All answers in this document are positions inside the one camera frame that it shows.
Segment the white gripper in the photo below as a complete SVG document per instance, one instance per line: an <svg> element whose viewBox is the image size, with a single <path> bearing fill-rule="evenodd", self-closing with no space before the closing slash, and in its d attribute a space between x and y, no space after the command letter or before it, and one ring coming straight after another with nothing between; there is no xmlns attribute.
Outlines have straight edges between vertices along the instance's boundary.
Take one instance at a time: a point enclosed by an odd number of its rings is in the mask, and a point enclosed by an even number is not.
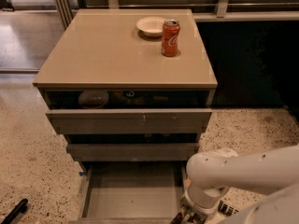
<svg viewBox="0 0 299 224"><path fill-rule="evenodd" d="M221 198L228 190L228 187L202 189L191 183L185 189L180 201L182 211L180 224L187 224L190 219L195 224L205 224L216 215Z"/></svg>

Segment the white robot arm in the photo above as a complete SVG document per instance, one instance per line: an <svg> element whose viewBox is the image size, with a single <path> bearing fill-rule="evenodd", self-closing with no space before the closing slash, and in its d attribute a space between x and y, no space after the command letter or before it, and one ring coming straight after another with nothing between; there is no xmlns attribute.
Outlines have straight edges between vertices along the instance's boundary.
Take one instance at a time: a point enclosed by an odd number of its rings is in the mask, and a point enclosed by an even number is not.
<svg viewBox="0 0 299 224"><path fill-rule="evenodd" d="M186 166L190 185L181 200L182 221L204 224L220 209L228 189L263 194L265 198L233 211L219 224L299 224L299 146L239 156L230 148L191 156Z"/></svg>

